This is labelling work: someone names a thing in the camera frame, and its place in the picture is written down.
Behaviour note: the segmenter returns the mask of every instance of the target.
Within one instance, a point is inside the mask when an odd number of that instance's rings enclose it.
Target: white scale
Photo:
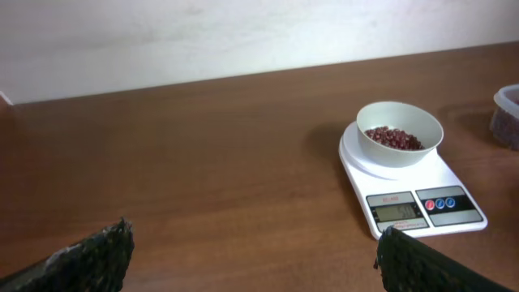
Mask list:
[[[342,136],[339,154],[376,239],[388,226],[412,237],[487,227],[485,214],[436,149],[412,166],[377,165],[362,153],[353,122]]]

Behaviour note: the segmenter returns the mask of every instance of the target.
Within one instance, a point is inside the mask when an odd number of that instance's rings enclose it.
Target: white bowl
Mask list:
[[[376,127],[397,128],[416,136],[422,150],[398,150],[376,143],[364,131]],[[357,114],[358,142],[364,154],[375,163],[388,167],[416,164],[444,138],[444,129],[431,114],[413,105],[395,101],[376,102],[364,106]]]

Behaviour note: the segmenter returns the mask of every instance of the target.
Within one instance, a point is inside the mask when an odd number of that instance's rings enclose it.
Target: wooden table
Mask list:
[[[337,148],[363,105],[395,100],[441,121],[489,220],[421,240],[519,290],[519,153],[488,130],[517,82],[512,43],[18,105],[0,118],[0,276],[125,216],[124,291],[381,291]]]

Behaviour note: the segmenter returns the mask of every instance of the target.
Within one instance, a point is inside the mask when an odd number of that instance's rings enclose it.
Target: digital number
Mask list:
[[[408,205],[398,206],[397,211],[398,211],[398,213],[400,213],[400,216],[402,219],[414,217],[414,211]]]

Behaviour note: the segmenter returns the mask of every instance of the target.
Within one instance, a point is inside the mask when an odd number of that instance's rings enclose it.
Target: red bean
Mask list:
[[[422,143],[418,139],[398,129],[389,130],[388,126],[377,127],[364,131],[368,137],[373,139],[375,142],[390,148],[400,150],[420,150],[424,149]]]
[[[498,107],[491,120],[491,130],[499,142],[519,151],[519,118]]]

